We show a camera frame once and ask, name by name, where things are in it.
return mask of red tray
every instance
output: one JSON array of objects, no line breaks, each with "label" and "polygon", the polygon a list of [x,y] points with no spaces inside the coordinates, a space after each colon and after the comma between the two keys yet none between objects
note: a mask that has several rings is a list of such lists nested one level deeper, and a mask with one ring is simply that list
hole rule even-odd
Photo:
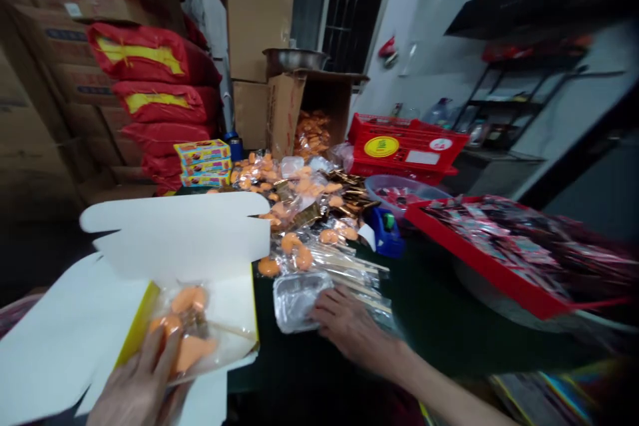
[{"label": "red tray", "polygon": [[[482,199],[482,196],[469,196],[464,197],[462,202],[474,203],[480,202]],[[442,245],[450,253],[480,273],[504,295],[519,303],[522,308],[528,310],[540,320],[569,314],[576,310],[591,310],[627,302],[626,298],[616,298],[592,303],[572,303],[550,295],[543,288],[529,283],[492,256],[477,249],[475,245],[452,231],[436,218],[424,213],[421,208],[429,206],[432,201],[413,203],[406,210],[404,218],[430,236],[433,241]],[[519,206],[523,210],[529,209],[523,205]]]}]

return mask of stack of boxes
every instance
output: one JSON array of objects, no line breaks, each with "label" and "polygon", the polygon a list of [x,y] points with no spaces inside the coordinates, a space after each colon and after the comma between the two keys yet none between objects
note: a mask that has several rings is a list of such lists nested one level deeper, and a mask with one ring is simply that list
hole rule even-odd
[{"label": "stack of boxes", "polygon": [[288,48],[293,0],[221,0],[226,6],[235,129],[246,150],[267,147],[268,48]]},{"label": "stack of boxes", "polygon": [[186,34],[180,0],[0,0],[0,204],[13,220],[76,218],[86,203],[150,196],[140,149],[85,35],[97,20]]}]

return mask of metal bowl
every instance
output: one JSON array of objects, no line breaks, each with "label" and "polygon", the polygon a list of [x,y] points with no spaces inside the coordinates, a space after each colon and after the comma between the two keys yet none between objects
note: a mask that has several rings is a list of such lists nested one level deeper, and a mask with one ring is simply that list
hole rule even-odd
[{"label": "metal bowl", "polygon": [[266,76],[275,77],[280,73],[297,69],[323,70],[329,56],[322,52],[300,49],[266,49]]}]

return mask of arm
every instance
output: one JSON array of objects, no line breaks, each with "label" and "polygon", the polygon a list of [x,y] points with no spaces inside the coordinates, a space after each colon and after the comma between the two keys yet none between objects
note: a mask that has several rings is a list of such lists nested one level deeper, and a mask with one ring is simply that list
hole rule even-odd
[{"label": "arm", "polygon": [[384,333],[347,289],[322,292],[311,318],[344,356],[401,386],[451,426],[516,425]]}]

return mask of open cardboard box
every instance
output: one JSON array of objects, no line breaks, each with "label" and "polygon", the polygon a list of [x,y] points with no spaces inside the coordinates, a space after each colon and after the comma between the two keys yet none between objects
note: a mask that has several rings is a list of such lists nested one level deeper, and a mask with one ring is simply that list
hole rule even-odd
[{"label": "open cardboard box", "polygon": [[134,324],[151,280],[160,287],[205,283],[207,319],[255,335],[220,341],[227,357],[240,359],[208,365],[217,370],[200,376],[186,399],[181,424],[198,414],[206,414],[202,424],[220,424],[226,372],[258,353],[251,262],[269,254],[270,225],[248,216],[268,210],[268,201],[250,192],[121,200],[85,210],[83,230],[108,232],[94,241],[99,252],[71,266],[0,341],[0,424],[55,415],[81,399],[76,415],[87,414],[126,353],[127,338],[138,331],[141,340]]},{"label": "open cardboard box", "polygon": [[322,110],[330,122],[330,146],[346,138],[354,83],[368,81],[358,73],[331,73],[299,69],[268,80],[268,145],[281,160],[293,154],[300,110]]}]

